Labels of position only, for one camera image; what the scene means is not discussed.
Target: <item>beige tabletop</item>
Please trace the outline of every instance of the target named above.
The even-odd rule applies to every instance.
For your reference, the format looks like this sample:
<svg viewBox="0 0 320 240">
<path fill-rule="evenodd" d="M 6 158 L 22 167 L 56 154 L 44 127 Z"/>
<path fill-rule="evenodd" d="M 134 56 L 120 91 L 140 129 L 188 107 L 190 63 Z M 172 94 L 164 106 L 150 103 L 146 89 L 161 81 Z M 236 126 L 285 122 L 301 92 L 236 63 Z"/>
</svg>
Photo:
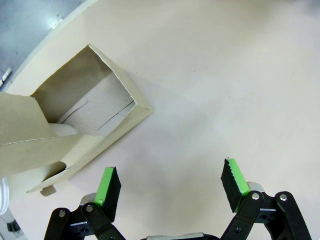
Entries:
<svg viewBox="0 0 320 240">
<path fill-rule="evenodd" d="M 220 237 L 233 217 L 220 180 L 225 157 L 267 194 L 291 192 L 312 239 L 320 238 L 316 1 L 99 0 L 81 8 L 35 50 L 7 92 L 32 94 L 93 44 L 127 72 L 154 113 L 55 194 L 10 203 L 30 240 L 44 237 L 55 208 L 73 211 L 95 192 L 108 166 L 122 183 L 114 224 L 126 239 Z M 270 236 L 255 224 L 248 239 Z"/>
</svg>

